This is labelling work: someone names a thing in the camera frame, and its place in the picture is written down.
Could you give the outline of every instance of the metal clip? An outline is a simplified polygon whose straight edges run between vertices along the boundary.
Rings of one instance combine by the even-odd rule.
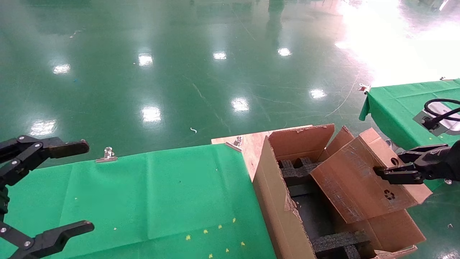
[[[115,156],[115,153],[112,151],[111,147],[106,147],[104,149],[104,157],[96,159],[96,163],[104,163],[104,162],[111,162],[116,161],[118,157]]]
[[[230,143],[230,142],[226,142],[225,144],[227,146],[231,147],[232,149],[234,149],[234,150],[236,150],[238,152],[241,152],[242,148],[240,146],[243,144],[243,137],[241,137],[241,136],[236,137],[236,139],[233,142],[233,144]]]
[[[239,146],[241,146],[242,143],[243,143],[243,137],[238,136],[238,137],[236,137],[235,142],[233,142],[233,145],[239,147]]]

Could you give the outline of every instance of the green table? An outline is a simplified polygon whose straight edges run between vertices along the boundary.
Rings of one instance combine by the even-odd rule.
[[[242,154],[224,144],[39,169],[5,222],[35,236],[89,220],[52,258],[276,259]],[[15,247],[0,239],[0,259]]]
[[[380,130],[406,150],[439,143],[451,146],[460,135],[436,137],[413,120],[423,105],[434,98],[460,100],[460,80],[371,88],[359,119],[364,121],[370,113]],[[426,181],[426,185],[434,190],[441,182]]]

